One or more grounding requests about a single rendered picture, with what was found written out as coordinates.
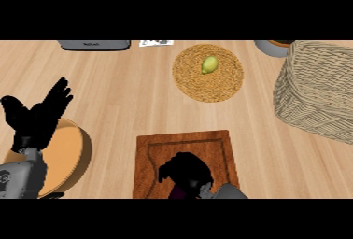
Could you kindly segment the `round woven straw placemat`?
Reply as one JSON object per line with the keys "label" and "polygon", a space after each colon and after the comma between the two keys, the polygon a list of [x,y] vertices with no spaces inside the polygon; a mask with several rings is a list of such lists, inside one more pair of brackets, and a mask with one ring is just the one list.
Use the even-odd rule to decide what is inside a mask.
{"label": "round woven straw placemat", "polygon": [[[214,72],[202,74],[201,65],[208,57],[218,60]],[[180,91],[196,101],[215,103],[237,93],[243,81],[239,59],[230,50],[212,44],[186,48],[175,57],[172,77]]]}

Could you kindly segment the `white printed card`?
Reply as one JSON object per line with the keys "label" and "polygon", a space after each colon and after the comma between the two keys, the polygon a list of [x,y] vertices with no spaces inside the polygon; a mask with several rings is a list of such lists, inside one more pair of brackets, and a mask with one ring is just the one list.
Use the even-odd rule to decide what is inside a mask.
{"label": "white printed card", "polygon": [[138,46],[143,47],[161,47],[172,46],[174,40],[140,40]]}

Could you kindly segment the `pale wicker basket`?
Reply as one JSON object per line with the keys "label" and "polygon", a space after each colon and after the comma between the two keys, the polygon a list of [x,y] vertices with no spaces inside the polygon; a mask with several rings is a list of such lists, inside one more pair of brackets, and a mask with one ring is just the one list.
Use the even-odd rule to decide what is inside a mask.
{"label": "pale wicker basket", "polygon": [[353,145],[353,49],[295,40],[273,89],[280,121]]}

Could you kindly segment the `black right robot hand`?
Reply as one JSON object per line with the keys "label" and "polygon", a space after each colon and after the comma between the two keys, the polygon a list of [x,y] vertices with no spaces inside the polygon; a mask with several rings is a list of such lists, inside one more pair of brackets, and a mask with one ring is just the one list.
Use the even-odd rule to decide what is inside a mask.
{"label": "black right robot hand", "polygon": [[158,167],[158,182],[171,178],[174,186],[186,193],[183,199],[195,200],[199,188],[214,183],[211,170],[201,158],[190,152],[178,152],[175,156]]}

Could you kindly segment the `brown wooden cutting board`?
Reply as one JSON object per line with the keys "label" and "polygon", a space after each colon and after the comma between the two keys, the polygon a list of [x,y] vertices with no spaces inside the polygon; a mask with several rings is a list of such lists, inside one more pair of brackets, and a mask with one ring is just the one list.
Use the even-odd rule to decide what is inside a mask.
{"label": "brown wooden cutting board", "polygon": [[227,130],[140,135],[134,154],[134,199],[167,199],[174,187],[170,178],[158,182],[158,168],[178,152],[193,153],[205,162],[214,179],[211,192],[224,183],[239,187]]}

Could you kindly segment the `dark purple eggplant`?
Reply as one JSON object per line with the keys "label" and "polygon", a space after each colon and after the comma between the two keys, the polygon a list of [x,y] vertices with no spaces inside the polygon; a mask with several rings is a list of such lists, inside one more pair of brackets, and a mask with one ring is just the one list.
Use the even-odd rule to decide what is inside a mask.
{"label": "dark purple eggplant", "polygon": [[181,188],[178,186],[172,187],[172,190],[170,192],[170,199],[183,199],[186,196],[186,193],[183,192]]}

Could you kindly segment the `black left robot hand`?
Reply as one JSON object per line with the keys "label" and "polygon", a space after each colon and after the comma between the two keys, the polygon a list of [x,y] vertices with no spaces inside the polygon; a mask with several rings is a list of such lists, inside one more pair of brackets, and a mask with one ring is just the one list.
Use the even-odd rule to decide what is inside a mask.
{"label": "black left robot hand", "polygon": [[26,108],[16,97],[6,95],[0,99],[6,123],[14,130],[10,150],[22,153],[26,148],[42,150],[50,141],[57,121],[72,100],[68,80],[62,77],[41,103]]}

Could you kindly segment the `dark grey flat appliance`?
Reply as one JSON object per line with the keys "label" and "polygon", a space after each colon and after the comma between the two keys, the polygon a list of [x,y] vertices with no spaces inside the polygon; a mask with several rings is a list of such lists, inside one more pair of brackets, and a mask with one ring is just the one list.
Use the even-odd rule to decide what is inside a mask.
{"label": "dark grey flat appliance", "polygon": [[63,50],[75,51],[115,51],[131,46],[130,40],[59,40]]}

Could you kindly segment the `green mango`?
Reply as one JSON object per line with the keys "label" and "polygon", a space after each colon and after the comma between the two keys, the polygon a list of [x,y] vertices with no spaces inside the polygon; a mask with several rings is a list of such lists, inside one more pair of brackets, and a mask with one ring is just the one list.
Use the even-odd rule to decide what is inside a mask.
{"label": "green mango", "polygon": [[206,57],[201,64],[201,73],[202,74],[212,73],[217,68],[218,68],[218,59],[214,56]]}

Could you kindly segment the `orange wooden bowl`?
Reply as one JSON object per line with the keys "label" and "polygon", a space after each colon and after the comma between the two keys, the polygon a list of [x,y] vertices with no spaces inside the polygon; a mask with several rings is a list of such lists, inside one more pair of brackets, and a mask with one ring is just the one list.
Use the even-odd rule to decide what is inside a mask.
{"label": "orange wooden bowl", "polygon": [[68,119],[60,119],[48,146],[41,151],[48,166],[38,197],[60,198],[87,170],[93,143],[85,131]]}

